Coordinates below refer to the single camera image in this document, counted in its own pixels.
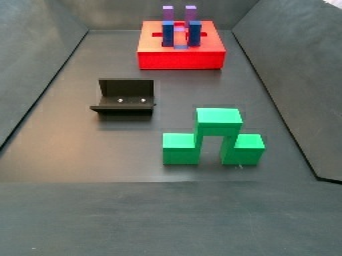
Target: black holder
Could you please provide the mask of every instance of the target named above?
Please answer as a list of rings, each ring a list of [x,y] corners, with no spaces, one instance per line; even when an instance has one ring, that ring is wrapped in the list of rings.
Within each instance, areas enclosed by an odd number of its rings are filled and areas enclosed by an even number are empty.
[[[144,112],[151,113],[155,106],[154,80],[150,79],[99,79],[102,100],[91,110],[99,113]]]

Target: blue block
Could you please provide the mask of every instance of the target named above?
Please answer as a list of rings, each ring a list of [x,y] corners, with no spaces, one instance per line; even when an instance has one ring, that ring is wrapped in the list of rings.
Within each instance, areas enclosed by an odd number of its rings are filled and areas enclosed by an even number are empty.
[[[188,46],[199,46],[200,45],[200,30],[202,23],[198,20],[192,20],[188,22]]]
[[[172,47],[174,46],[174,21],[163,21],[163,42],[162,46]]]
[[[187,45],[175,45],[174,48],[176,50],[187,50],[188,49],[188,46]]]

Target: green block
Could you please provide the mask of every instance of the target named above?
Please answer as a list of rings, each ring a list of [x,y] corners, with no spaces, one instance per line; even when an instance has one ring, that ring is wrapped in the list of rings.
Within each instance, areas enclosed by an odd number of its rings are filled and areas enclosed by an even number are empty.
[[[236,134],[235,136],[223,137],[220,152],[219,152],[220,159],[226,159],[227,155],[231,154],[236,140],[238,140],[238,136],[239,134]]]
[[[198,108],[195,121],[196,146],[202,146],[203,136],[230,136],[236,138],[242,124],[243,121],[238,109]]]
[[[163,134],[163,163],[164,164],[198,164],[200,148],[195,147],[192,133]]]
[[[220,152],[222,164],[256,165],[265,149],[259,134],[239,134],[234,148]]]

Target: purple block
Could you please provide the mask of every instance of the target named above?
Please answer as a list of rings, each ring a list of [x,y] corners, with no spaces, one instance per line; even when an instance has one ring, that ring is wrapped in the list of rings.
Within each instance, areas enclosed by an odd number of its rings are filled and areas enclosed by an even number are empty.
[[[175,32],[184,32],[186,28],[184,27],[175,27]]]
[[[163,20],[174,20],[174,6],[172,5],[163,6]]]
[[[188,28],[188,22],[191,20],[196,20],[196,13],[198,13],[198,8],[195,5],[187,5],[186,6],[186,28]]]

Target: red block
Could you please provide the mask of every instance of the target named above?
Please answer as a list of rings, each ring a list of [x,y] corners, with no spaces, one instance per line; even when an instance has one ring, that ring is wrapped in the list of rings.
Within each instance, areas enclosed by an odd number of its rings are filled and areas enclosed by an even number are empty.
[[[176,21],[175,27],[184,22]],[[187,49],[162,47],[162,21],[144,21],[138,46],[140,69],[220,69],[226,49],[212,21],[202,21],[200,46]],[[175,32],[175,45],[186,45],[187,29]]]

